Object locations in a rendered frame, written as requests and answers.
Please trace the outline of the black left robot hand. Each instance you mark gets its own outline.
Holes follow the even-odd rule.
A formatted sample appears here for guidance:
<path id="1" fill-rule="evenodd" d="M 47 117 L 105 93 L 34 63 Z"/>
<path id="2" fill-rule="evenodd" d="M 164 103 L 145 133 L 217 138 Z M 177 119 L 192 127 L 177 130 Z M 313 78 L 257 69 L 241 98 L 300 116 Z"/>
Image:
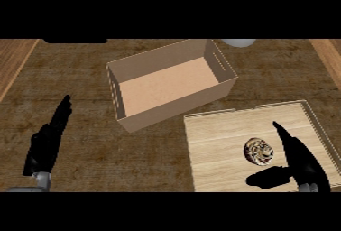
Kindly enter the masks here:
<path id="1" fill-rule="evenodd" d="M 24 163 L 24 176 L 39 172 L 52 172 L 70 115 L 72 114 L 71 96 L 67 95 L 58 105 L 50 122 L 44 124 L 31 137 L 31 146 Z"/>

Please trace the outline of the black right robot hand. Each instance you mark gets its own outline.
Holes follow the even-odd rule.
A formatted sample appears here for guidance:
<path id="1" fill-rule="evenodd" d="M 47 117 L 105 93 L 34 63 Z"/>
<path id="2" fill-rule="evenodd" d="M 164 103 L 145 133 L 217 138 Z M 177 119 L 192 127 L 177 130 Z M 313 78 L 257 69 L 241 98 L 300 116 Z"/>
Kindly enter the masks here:
<path id="1" fill-rule="evenodd" d="M 273 166 L 253 174 L 245 182 L 250 186 L 257 186 L 261 189 L 272 189 L 291 182 L 294 179 L 297 188 L 303 184 L 316 183 L 319 193 L 331 192 L 331 183 L 320 166 L 320 163 L 300 139 L 291 136 L 287 129 L 278 122 L 273 122 L 278 129 L 285 158 L 288 166 Z"/>

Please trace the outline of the brown swirled cupcake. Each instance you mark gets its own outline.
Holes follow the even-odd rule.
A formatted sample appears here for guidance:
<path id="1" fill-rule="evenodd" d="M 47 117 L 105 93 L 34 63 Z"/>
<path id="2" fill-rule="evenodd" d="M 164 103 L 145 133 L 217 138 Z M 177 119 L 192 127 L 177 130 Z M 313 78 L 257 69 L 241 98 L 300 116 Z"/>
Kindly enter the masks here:
<path id="1" fill-rule="evenodd" d="M 244 145 L 244 156 L 250 163 L 258 166 L 269 165 L 273 159 L 273 154 L 273 149 L 263 139 L 254 137 L 248 140 Z"/>

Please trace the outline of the pale wooden tray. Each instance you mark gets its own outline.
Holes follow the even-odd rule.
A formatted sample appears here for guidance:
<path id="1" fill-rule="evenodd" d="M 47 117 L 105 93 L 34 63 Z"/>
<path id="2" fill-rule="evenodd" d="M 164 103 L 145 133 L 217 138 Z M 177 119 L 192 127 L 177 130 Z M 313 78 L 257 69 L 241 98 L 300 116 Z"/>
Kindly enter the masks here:
<path id="1" fill-rule="evenodd" d="M 185 116 L 185 133 L 196 192 L 258 192 L 247 178 L 266 168 L 244 156 L 253 138 L 275 151 L 270 166 L 287 164 L 282 141 L 273 124 L 281 124 L 312 151 L 332 187 L 341 186 L 341 155 L 334 148 L 306 100 L 227 109 Z"/>

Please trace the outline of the open cardboard box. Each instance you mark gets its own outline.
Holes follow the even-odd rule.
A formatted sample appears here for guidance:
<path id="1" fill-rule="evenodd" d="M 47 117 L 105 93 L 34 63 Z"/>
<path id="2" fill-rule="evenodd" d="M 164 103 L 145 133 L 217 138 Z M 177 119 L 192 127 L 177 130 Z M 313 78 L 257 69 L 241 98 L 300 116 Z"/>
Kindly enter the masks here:
<path id="1" fill-rule="evenodd" d="M 238 74 L 210 39 L 189 39 L 106 63 L 117 121 L 129 132 L 227 96 Z"/>

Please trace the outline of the pale grey round object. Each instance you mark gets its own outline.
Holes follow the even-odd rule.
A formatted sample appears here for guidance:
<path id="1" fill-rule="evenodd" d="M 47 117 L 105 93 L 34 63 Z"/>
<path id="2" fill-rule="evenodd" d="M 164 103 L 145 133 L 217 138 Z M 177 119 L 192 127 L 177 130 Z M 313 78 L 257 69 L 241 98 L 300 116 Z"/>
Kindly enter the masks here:
<path id="1" fill-rule="evenodd" d="M 254 44 L 256 39 L 223 39 L 223 42 L 232 47 L 244 48 Z"/>

